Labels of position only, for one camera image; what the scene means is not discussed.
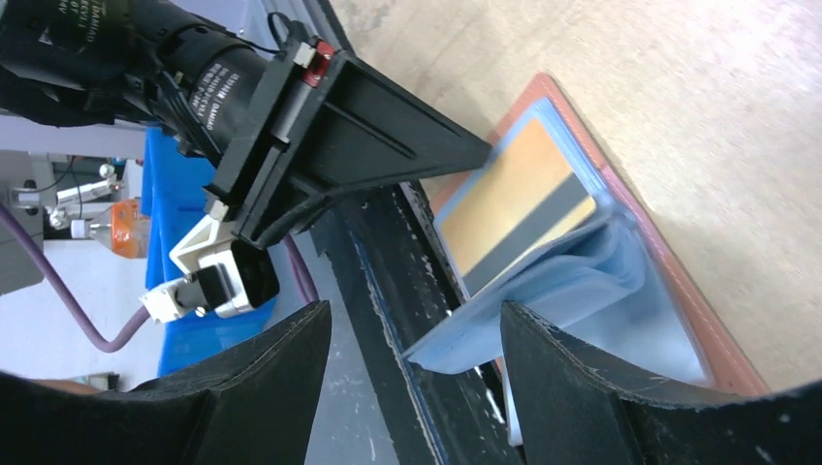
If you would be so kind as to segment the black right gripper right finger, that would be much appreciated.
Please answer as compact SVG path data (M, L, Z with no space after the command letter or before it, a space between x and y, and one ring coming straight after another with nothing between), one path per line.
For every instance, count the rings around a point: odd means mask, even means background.
M513 301L501 340L531 464L817 464L821 386L737 395L634 365Z

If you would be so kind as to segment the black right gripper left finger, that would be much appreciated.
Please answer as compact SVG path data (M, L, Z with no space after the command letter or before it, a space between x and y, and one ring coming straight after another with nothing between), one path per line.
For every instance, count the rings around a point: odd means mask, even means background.
M1 378L5 464L301 464L332 336L310 303L231 349L130 391Z

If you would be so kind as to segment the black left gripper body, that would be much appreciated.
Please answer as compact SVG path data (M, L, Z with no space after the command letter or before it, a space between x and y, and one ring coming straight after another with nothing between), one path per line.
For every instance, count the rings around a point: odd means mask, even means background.
M124 21L129 101L170 129L183 153L214 166L207 214L258 248L310 229L335 190L300 166L297 150L313 141L340 50L279 12L269 22L288 33L269 57L169 1L129 1Z

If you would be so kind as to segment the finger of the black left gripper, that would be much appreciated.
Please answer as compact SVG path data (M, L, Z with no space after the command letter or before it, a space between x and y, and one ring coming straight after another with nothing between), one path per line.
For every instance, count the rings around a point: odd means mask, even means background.
M362 190L471 171L490 145L365 63L341 51L288 133L282 229L307 227Z

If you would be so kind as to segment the tan leather card holder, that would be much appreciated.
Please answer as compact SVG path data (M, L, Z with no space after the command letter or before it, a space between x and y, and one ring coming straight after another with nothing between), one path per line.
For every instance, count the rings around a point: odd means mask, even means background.
M458 374L487 362L506 370L500 312L521 303L558 328L647 371L691 385L759 395L767 386L743 355L658 228L608 162L556 81L535 75L493 131L492 150L529 117L556 133L597 209L563 237L465 301L404 355L426 370ZM437 214L469 173L435 196Z

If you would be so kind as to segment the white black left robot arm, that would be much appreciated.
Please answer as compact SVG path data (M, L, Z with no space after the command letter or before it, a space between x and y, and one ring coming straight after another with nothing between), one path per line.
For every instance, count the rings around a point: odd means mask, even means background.
M169 131L215 168L207 212L259 249L352 192L479 168L487 142L304 22L256 45L169 1L5 1L1 106Z

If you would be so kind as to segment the blue plastic bin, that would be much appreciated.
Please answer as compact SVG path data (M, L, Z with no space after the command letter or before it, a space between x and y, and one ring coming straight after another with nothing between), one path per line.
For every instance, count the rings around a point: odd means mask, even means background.
M204 212L205 187L215 168L203 158L187 158L177 142L157 129L146 131L142 213L150 218L145 285L151 291L170 281L217 265L231 256L232 236ZM215 356L260 334L271 316L271 299L252 310L245 297L230 297L215 311L163 319L165 338L158 375L165 376Z

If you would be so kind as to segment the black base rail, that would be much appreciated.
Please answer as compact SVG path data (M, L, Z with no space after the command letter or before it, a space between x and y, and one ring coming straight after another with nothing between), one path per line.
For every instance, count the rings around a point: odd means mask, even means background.
M405 349L443 321L458 288L434 235L422 186L412 181L342 201L312 229L338 289L334 318L350 326L383 433L367 431L366 464L519 464L492 381L474 371L428 372Z

